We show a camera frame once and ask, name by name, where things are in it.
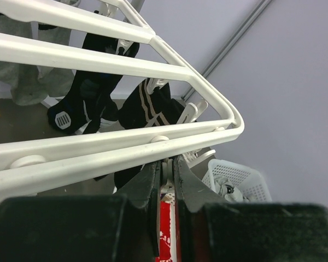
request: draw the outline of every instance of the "white plastic hook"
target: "white plastic hook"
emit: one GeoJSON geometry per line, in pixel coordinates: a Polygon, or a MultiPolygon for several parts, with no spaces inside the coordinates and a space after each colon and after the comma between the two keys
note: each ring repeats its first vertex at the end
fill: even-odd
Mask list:
{"type": "Polygon", "coordinates": [[[118,40],[118,44],[117,44],[117,46],[116,46],[116,55],[118,55],[119,54],[119,48],[124,48],[124,52],[123,52],[123,54],[125,54],[128,50],[129,50],[129,48],[130,48],[130,46],[132,45],[132,41],[127,41],[127,40],[124,40],[124,39],[119,39],[118,40]]]}
{"type": "Polygon", "coordinates": [[[195,165],[202,163],[204,160],[208,159],[209,157],[211,157],[213,154],[215,154],[216,151],[215,150],[210,150],[206,153],[204,153],[203,155],[197,157],[195,160],[188,162],[187,166],[191,169],[193,168],[195,165]]]}
{"type": "Polygon", "coordinates": [[[114,5],[102,3],[101,7],[99,8],[99,14],[110,18],[114,18],[117,10],[118,7],[114,5]]]}
{"type": "Polygon", "coordinates": [[[198,108],[194,103],[188,103],[182,112],[178,124],[191,123],[195,116],[198,114],[198,108]]]}
{"type": "Polygon", "coordinates": [[[167,79],[151,78],[148,82],[148,85],[147,85],[147,92],[149,94],[153,94],[154,89],[156,87],[162,88],[168,82],[169,82],[169,80],[167,80],[167,79]]]}
{"type": "Polygon", "coordinates": [[[188,103],[182,112],[178,124],[192,123],[207,109],[209,104],[202,99],[198,104],[188,103]]]}

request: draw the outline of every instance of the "laundry basket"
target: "laundry basket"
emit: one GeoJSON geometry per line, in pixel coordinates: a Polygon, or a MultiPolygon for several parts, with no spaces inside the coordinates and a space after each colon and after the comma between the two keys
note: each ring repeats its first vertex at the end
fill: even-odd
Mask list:
{"type": "Polygon", "coordinates": [[[227,177],[243,195],[253,195],[259,202],[272,201],[265,180],[255,169],[225,160],[210,160],[202,182],[216,192],[214,175],[227,177]]]}

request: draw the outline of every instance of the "white plastic rail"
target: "white plastic rail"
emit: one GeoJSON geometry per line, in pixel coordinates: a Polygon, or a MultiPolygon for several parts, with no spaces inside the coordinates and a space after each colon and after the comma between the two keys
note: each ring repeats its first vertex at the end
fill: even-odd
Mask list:
{"type": "Polygon", "coordinates": [[[0,34],[0,61],[186,81],[221,119],[0,144],[0,201],[228,142],[243,132],[244,122],[237,109],[157,36],[127,0],[102,2],[119,8],[132,25],[52,0],[0,0],[0,13],[19,21],[149,44],[168,64],[6,34],[0,34]],[[157,136],[168,140],[151,144],[157,136]]]}

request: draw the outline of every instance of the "hanging laundry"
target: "hanging laundry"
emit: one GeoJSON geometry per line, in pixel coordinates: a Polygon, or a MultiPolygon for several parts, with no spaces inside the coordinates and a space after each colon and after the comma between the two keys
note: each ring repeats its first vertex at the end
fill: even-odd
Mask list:
{"type": "Polygon", "coordinates": [[[130,94],[118,112],[119,123],[125,129],[142,128],[171,102],[169,84],[147,92],[150,78],[143,80],[130,94]]]}
{"type": "MultiPolygon", "coordinates": [[[[143,81],[136,88],[136,90],[133,91],[131,95],[133,95],[134,93],[136,93],[139,96],[141,93],[148,94],[146,84],[148,84],[148,79],[143,81]]],[[[169,124],[176,124],[182,112],[184,111],[185,107],[175,99],[168,99],[167,97],[168,93],[170,93],[169,84],[166,84],[161,89],[159,88],[154,89],[154,92],[151,95],[141,96],[143,98],[146,97],[147,99],[140,98],[139,100],[137,95],[136,96],[130,95],[128,99],[125,101],[125,103],[127,103],[127,106],[125,108],[123,106],[119,110],[119,111],[122,110],[122,118],[119,117],[119,122],[122,121],[121,123],[123,127],[143,128],[147,125],[148,121],[154,117],[154,114],[150,113],[151,110],[149,109],[149,108],[153,108],[153,112],[157,113],[156,115],[157,119],[154,122],[153,126],[166,126],[169,124]],[[132,107],[137,108],[136,111],[137,114],[141,114],[142,116],[138,117],[138,115],[132,114],[133,113],[131,111],[132,107]],[[127,115],[134,116],[135,121],[132,118],[127,117],[127,115]]],[[[128,181],[130,181],[134,176],[136,176],[140,172],[140,170],[141,170],[141,166],[135,166],[133,168],[115,172],[114,184],[117,187],[117,189],[120,189],[122,186],[124,186],[128,181]]]]}
{"type": "MultiPolygon", "coordinates": [[[[31,23],[0,14],[0,33],[32,38],[31,23]]],[[[17,105],[37,104],[47,97],[46,89],[37,77],[36,66],[0,61],[0,81],[11,86],[12,99],[17,105]]]]}
{"type": "MultiPolygon", "coordinates": [[[[55,0],[78,7],[81,0],[55,0]]],[[[69,45],[71,30],[39,23],[38,40],[60,45],[69,45]]],[[[73,83],[74,74],[71,69],[39,66],[38,81],[45,85],[50,97],[65,96],[73,83]]]]}
{"type": "MultiPolygon", "coordinates": [[[[88,33],[83,49],[115,54],[117,45],[118,39],[88,33]]],[[[121,47],[119,55],[135,57],[138,50],[139,43],[133,43],[125,53],[121,47]]],[[[68,94],[48,109],[49,124],[66,134],[73,134],[89,123],[84,134],[97,132],[102,122],[116,119],[118,109],[110,94],[121,78],[122,75],[78,70],[68,94]]]]}
{"type": "Polygon", "coordinates": [[[225,198],[230,203],[248,203],[255,201],[252,195],[245,196],[233,185],[233,183],[223,175],[214,175],[215,189],[219,196],[225,198]]]}

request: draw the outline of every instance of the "white wall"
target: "white wall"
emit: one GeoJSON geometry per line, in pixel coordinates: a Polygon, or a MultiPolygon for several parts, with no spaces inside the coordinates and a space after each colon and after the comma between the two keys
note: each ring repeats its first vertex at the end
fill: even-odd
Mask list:
{"type": "MultiPolygon", "coordinates": [[[[145,0],[141,15],[156,33],[197,70],[202,70],[223,42],[245,19],[259,0],[145,0]]],[[[81,8],[98,10],[99,1],[82,0],[81,8]]],[[[71,45],[81,47],[84,33],[73,32],[71,45]]],[[[148,45],[141,45],[137,58],[164,60],[148,45]]],[[[124,77],[113,92],[127,97],[141,78],[124,77]]],[[[174,96],[185,93],[188,84],[171,82],[174,96]]]]}
{"type": "Polygon", "coordinates": [[[328,0],[275,0],[209,81],[245,120],[217,158],[260,170],[276,201],[328,206],[328,0]]]}

